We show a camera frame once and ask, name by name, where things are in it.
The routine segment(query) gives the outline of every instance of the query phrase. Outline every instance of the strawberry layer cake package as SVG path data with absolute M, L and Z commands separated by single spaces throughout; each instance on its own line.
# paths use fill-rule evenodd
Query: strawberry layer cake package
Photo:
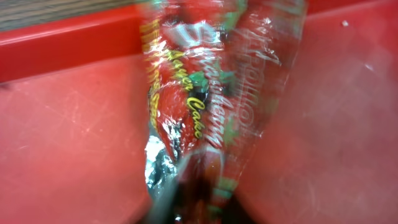
M 143 6 L 143 15 L 149 193 L 155 201 L 175 195 L 166 189 L 175 182 L 176 223 L 218 223 L 277 109 L 305 3 L 155 0 Z

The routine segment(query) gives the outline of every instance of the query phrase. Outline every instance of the red plastic wrapper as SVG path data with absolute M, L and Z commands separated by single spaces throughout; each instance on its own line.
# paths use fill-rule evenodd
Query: red plastic wrapper
M 152 138 L 146 148 L 148 188 L 161 194 L 166 176 L 176 177 L 184 185 L 176 220 L 217 222 L 276 111 L 305 4 L 168 0 L 147 4 L 145 14 L 150 123 L 165 147 L 159 156 Z

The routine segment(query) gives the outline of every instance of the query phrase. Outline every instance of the wood grain surface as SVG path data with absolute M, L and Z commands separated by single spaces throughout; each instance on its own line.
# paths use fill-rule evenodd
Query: wood grain surface
M 0 0 L 0 31 L 56 21 L 140 0 Z

